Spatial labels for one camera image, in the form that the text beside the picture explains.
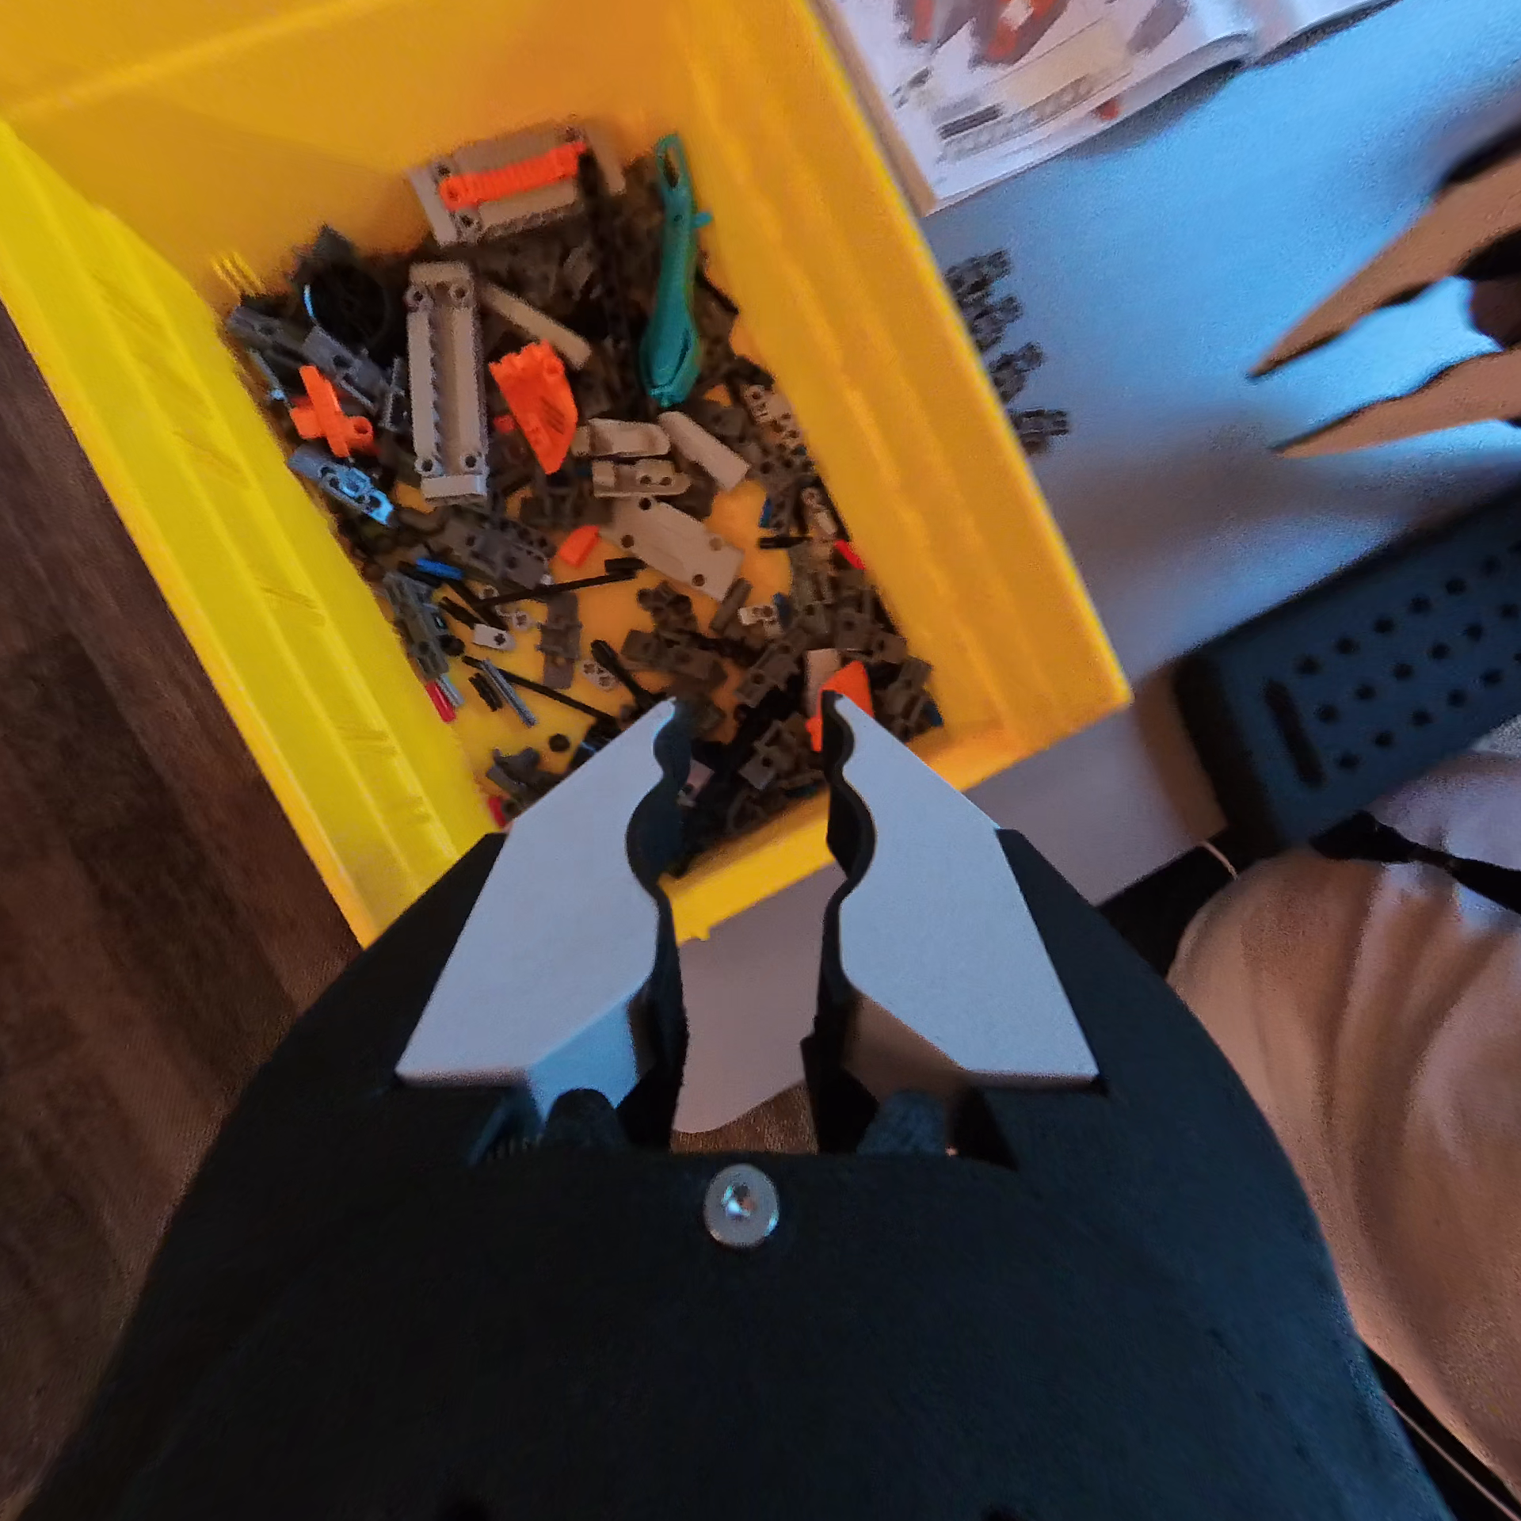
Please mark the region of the person's beige trousers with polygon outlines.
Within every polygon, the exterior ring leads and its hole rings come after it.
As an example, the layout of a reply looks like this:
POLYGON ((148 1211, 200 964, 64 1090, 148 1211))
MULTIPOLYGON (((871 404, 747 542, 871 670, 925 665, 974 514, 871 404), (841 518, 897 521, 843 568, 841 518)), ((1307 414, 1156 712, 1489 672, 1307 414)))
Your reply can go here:
POLYGON ((1518 766, 1471 750, 1338 854, 1251 864, 1168 983, 1263 1111, 1361 1340, 1518 1477, 1518 766))

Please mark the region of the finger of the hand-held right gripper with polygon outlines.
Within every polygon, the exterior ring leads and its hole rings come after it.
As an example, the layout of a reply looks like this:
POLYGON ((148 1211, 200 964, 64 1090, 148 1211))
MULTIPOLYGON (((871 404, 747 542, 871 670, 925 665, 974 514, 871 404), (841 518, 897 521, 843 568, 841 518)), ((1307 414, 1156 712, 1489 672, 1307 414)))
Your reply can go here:
POLYGON ((1270 449, 1289 460, 1310 460, 1478 423, 1515 427, 1517 418, 1518 346, 1513 344, 1459 360, 1406 393, 1366 402, 1270 449))
POLYGON ((1517 255, 1518 150, 1483 146, 1447 171, 1422 211, 1335 285, 1249 369, 1266 376, 1333 343, 1364 316, 1410 302, 1447 278, 1503 278, 1517 255))

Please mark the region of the teal brick separator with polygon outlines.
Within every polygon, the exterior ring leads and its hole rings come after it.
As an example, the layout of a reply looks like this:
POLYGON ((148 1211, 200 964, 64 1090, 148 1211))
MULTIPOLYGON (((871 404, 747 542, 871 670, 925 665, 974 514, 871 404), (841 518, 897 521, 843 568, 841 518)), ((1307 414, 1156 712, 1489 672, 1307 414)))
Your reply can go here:
POLYGON ((661 208, 659 260, 638 344, 638 376, 656 407, 673 409, 691 395, 701 369, 692 292, 699 232, 712 218, 696 202, 687 153, 675 132, 654 145, 654 180, 661 208))

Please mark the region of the light grey long frame brick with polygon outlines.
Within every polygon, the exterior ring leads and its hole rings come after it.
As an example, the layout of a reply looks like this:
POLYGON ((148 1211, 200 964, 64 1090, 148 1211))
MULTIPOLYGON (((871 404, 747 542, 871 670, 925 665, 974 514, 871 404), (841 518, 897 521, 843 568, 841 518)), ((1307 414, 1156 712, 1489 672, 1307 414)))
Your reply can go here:
POLYGON ((423 498, 484 509, 487 421, 475 276, 458 260, 416 260, 403 308, 409 435, 423 498))

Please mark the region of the grey desk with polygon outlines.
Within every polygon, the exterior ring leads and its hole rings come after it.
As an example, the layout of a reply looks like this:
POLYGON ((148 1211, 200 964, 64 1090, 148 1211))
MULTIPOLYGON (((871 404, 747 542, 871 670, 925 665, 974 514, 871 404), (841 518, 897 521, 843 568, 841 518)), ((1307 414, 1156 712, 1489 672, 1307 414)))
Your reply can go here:
POLYGON ((1387 3, 922 225, 944 269, 1007 251, 1013 332, 1042 350, 1016 406, 1067 416, 1030 469, 1132 698, 971 799, 1093 903, 1223 826, 1170 666, 1517 477, 1506 425, 1324 460, 1272 451, 1478 351, 1459 281, 1247 374, 1459 159, 1517 125, 1517 20, 1517 3, 1387 3))

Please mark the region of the yellow plastic bin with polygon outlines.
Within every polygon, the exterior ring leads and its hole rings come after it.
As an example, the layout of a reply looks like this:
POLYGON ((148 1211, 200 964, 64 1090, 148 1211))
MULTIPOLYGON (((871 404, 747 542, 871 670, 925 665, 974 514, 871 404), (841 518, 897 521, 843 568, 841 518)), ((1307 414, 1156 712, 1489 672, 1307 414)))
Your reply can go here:
POLYGON ((1130 686, 808 3, 3 3, 3 299, 361 943, 487 826, 223 344, 321 223, 410 246, 407 167, 587 118, 680 136, 703 243, 943 726, 953 785, 1130 686))

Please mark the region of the black toy wheel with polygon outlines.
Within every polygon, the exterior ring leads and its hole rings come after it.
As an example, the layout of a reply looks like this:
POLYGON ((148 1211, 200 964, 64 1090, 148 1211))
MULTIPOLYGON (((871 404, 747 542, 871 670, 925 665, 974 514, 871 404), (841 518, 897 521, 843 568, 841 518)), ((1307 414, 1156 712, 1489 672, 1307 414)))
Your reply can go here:
POLYGON ((344 346, 370 355, 393 348, 396 295, 344 244, 314 241, 300 250, 291 286, 307 320, 344 346))

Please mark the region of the orange cross connector brick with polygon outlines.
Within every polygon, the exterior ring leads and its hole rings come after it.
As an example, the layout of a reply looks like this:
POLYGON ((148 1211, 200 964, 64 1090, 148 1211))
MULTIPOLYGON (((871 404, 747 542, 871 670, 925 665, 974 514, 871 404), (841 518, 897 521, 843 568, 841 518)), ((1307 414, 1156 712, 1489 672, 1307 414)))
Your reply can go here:
POLYGON ((374 455, 374 427, 365 414, 342 407, 333 383, 314 365, 300 365, 304 399, 288 404, 293 428, 304 441, 321 441, 337 460, 374 455))

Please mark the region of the grey block with orange rack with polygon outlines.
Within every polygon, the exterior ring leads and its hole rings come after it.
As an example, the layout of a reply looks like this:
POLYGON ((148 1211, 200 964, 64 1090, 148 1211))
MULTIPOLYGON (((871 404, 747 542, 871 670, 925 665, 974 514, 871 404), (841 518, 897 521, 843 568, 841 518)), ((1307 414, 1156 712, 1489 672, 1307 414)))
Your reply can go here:
POLYGON ((601 187, 622 194, 615 136, 596 120, 540 124, 461 143, 407 167, 433 241, 458 250, 552 223, 582 208, 578 167, 591 159, 601 187))

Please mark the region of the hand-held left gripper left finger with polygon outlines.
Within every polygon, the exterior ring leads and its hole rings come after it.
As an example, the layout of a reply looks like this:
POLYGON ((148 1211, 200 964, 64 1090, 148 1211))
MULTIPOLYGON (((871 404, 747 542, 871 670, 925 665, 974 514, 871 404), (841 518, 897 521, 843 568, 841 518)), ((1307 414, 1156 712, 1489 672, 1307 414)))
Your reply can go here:
POLYGON ((601 1093, 666 1148, 689 1046, 661 887, 680 843, 691 715, 654 703, 507 831, 395 1065, 410 1086, 505 1086, 533 1125, 601 1093))

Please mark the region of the black perforated block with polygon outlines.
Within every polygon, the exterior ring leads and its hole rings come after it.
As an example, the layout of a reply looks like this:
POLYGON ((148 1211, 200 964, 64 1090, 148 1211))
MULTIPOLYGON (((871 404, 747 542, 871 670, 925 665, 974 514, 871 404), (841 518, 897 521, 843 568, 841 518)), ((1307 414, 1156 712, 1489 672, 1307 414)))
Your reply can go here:
POLYGON ((1172 693, 1247 855, 1368 808, 1517 717, 1517 490, 1198 645, 1172 693))

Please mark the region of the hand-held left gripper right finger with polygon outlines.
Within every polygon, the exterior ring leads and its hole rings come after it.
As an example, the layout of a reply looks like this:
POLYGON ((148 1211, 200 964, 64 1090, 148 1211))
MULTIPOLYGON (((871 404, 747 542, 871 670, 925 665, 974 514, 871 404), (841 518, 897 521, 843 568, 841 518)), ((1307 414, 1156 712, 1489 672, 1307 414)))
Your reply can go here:
POLYGON ((1083 1090, 1098 1065, 993 820, 843 693, 822 696, 822 917, 803 1041, 818 1148, 899 1093, 951 1120, 981 1090, 1083 1090))

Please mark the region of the pile of toy bricks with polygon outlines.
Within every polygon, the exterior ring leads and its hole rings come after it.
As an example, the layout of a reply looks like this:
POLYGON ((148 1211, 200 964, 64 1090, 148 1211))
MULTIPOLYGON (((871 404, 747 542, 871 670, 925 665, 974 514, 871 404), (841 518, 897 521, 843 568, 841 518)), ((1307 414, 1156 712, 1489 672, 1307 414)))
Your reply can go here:
POLYGON ((244 288, 221 323, 284 465, 325 512, 438 719, 470 705, 510 714, 521 729, 547 717, 521 750, 479 763, 493 824, 508 826, 654 703, 673 700, 692 728, 677 796, 680 873, 824 789, 825 691, 874 712, 901 740, 941 726, 941 715, 927 689, 932 666, 885 609, 794 409, 771 371, 734 344, 738 306, 708 274, 701 232, 701 369, 677 407, 647 397, 638 344, 659 260, 654 146, 619 162, 622 194, 607 192, 582 159, 580 209, 458 250, 430 232, 407 255, 365 253, 321 227, 307 244, 344 244, 391 285, 389 351, 351 350, 312 325, 293 297, 293 265, 277 290, 244 288), (484 509, 428 504, 412 462, 403 292, 416 260, 473 272, 484 365, 542 339, 575 395, 571 451, 545 474, 484 371, 484 509), (370 420, 372 456, 337 460, 297 434, 288 404, 304 399, 300 365, 318 367, 342 407, 370 420), (703 596, 612 551, 598 528, 621 495, 663 498, 736 544, 743 561, 727 596, 703 596))

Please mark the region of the toy instruction booklet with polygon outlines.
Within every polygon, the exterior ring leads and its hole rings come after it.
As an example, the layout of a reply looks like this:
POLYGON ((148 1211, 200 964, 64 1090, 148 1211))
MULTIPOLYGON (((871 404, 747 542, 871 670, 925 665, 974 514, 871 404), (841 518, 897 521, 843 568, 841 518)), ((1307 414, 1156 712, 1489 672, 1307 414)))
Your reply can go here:
POLYGON ((1039 166, 1203 75, 1375 1, 815 3, 918 216, 1039 166))

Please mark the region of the orange panel brick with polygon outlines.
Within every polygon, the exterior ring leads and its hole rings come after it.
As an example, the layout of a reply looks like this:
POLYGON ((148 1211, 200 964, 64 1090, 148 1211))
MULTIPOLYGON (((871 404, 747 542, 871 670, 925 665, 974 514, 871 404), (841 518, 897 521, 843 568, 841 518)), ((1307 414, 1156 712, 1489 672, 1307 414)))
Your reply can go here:
POLYGON ((508 414, 536 463, 545 474, 566 462, 578 409, 566 378, 564 364, 549 343, 526 343, 484 365, 508 414))

